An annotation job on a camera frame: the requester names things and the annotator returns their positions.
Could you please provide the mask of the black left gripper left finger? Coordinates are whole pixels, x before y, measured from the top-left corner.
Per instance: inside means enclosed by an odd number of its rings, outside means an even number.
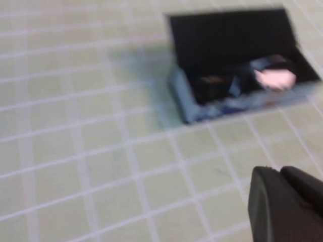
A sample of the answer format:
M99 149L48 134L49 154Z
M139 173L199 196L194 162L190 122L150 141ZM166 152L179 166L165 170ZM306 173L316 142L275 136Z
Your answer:
M314 209L271 167L252 171L248 214L253 241L322 241L322 209Z

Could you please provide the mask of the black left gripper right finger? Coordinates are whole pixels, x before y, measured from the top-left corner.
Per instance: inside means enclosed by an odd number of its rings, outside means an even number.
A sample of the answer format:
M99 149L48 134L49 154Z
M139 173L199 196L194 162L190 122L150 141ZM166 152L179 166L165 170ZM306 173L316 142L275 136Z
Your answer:
M293 166L284 166L280 173L291 187L314 209L322 209L322 181Z

